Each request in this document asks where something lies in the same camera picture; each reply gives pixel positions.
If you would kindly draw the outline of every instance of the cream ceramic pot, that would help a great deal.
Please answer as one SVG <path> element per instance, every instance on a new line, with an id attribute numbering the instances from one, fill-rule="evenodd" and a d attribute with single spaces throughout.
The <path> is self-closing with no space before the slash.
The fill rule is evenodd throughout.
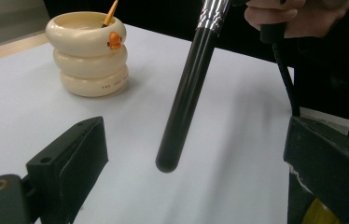
<path id="1" fill-rule="evenodd" d="M 46 35 L 54 47 L 64 87 L 77 95 L 96 97 L 119 90 L 128 80 L 126 29 L 113 18 L 101 28 L 104 13 L 72 12 L 49 21 Z"/>

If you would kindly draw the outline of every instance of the silver ferrule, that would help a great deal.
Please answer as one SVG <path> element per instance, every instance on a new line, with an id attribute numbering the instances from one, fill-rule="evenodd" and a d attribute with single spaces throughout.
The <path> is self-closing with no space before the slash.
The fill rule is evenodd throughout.
<path id="1" fill-rule="evenodd" d="M 211 29 L 220 33 L 230 0 L 205 0 L 197 28 Z"/>

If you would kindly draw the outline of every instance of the finger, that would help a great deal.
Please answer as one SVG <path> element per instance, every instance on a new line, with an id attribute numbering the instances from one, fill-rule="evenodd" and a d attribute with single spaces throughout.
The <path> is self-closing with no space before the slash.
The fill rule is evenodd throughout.
<path id="1" fill-rule="evenodd" d="M 259 29 L 261 24 L 275 24 L 293 20 L 297 16 L 296 9 L 276 10 L 248 7 L 244 12 L 244 18 L 250 25 Z"/>
<path id="2" fill-rule="evenodd" d="M 300 8 L 305 4 L 305 0 L 286 0 L 284 4 L 280 3 L 281 0 L 252 0 L 246 4 L 249 7 L 258 8 L 271 8 L 279 10 L 288 10 L 291 8 Z"/>

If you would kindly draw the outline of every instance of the orange pencil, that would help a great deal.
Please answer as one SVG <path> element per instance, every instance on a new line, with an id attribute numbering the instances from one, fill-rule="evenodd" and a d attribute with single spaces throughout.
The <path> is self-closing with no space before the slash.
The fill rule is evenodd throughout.
<path id="1" fill-rule="evenodd" d="M 107 13 L 107 16 L 105 17 L 105 21 L 103 22 L 102 28 L 110 24 L 111 20 L 113 19 L 114 12 L 116 11 L 118 3 L 119 0 L 114 1 L 113 6 L 111 6 L 110 10 Z"/>

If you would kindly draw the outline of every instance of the white tabletop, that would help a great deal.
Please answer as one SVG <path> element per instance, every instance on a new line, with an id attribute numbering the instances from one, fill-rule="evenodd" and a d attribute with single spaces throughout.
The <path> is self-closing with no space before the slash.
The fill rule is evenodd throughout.
<path id="1" fill-rule="evenodd" d="M 67 92 L 50 44 L 0 60 L 0 175 L 25 176 L 73 124 L 103 116 L 110 161 L 76 223 L 286 223 L 291 111 L 276 64 L 215 49 L 179 165 L 164 174 L 155 158 L 190 42 L 126 28 L 129 83 L 106 97 Z"/>

